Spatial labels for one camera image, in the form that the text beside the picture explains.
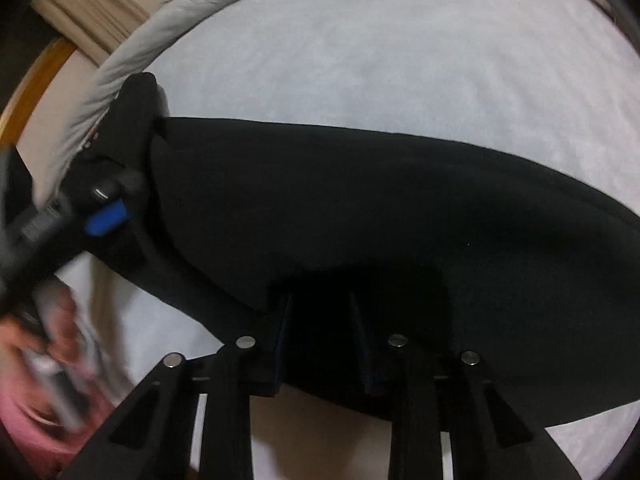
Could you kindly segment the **left hand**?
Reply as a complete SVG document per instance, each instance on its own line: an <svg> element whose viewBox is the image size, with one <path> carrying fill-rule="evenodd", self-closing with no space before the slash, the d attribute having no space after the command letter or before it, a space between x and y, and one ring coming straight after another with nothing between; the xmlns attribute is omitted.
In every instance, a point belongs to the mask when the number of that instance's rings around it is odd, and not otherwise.
<svg viewBox="0 0 640 480"><path fill-rule="evenodd" d="M32 376L24 359L24 352L30 350L47 353L63 364L75 364L80 356L79 330L76 324L76 302L67 285L61 282L51 283L44 290L44 298L50 304L49 340L37 336L14 315L9 315L1 320L1 350L9 378L13 380L15 391L23 404L45 418L52 418L54 411L49 395Z"/></svg>

